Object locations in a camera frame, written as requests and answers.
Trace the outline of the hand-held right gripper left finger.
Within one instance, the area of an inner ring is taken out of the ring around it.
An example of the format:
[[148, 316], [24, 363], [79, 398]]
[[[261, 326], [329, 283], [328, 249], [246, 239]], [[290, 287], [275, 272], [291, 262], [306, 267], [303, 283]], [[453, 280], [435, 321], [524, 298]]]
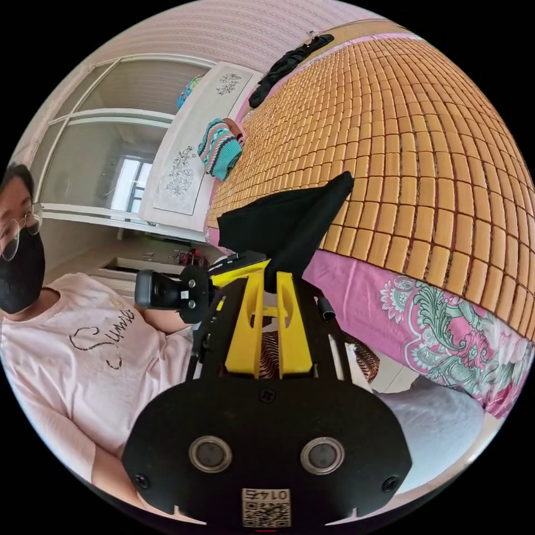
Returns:
[[264, 276], [252, 273], [244, 282], [244, 292], [228, 349], [225, 367], [230, 374], [259, 378], [262, 320], [264, 303]]

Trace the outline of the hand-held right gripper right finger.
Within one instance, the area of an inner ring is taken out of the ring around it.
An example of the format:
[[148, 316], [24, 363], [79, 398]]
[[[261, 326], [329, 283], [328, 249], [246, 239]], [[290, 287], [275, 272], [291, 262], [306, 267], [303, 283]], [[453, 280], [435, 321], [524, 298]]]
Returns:
[[292, 275], [278, 272], [276, 289], [279, 376], [281, 379], [308, 376], [313, 368], [313, 362]]

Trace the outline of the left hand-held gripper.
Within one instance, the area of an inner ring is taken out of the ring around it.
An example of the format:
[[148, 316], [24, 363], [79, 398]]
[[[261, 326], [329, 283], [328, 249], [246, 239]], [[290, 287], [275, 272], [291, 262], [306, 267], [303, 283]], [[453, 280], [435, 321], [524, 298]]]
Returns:
[[224, 256], [208, 267], [186, 266], [179, 277], [181, 319], [186, 324], [201, 322], [217, 289], [256, 272], [263, 274], [269, 262], [265, 254], [245, 251]]

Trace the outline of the person's left hand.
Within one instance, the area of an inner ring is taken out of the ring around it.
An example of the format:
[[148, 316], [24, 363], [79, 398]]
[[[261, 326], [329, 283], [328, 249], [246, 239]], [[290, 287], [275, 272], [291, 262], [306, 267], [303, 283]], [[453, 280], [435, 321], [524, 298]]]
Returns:
[[179, 312], [174, 310], [147, 309], [139, 305], [135, 305], [135, 308], [147, 324], [165, 335], [171, 335], [192, 326], [191, 323], [186, 323], [182, 319]]

